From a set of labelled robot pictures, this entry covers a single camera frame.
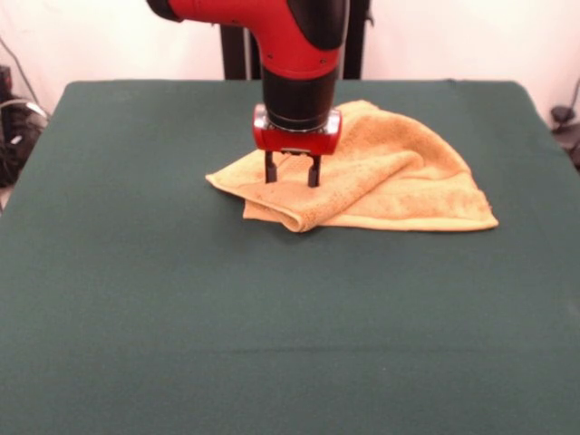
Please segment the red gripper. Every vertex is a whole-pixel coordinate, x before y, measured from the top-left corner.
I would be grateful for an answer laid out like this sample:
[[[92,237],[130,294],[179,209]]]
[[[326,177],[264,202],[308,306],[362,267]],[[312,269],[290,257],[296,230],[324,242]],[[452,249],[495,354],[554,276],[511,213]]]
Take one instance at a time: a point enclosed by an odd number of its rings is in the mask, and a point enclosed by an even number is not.
[[[308,187],[317,188],[320,185],[321,156],[334,154],[342,132],[342,121],[341,112],[333,109],[320,129],[284,130],[269,120],[263,103],[257,104],[253,113],[252,131],[256,147],[265,151],[266,184],[277,181],[273,152],[287,152],[312,155]]]

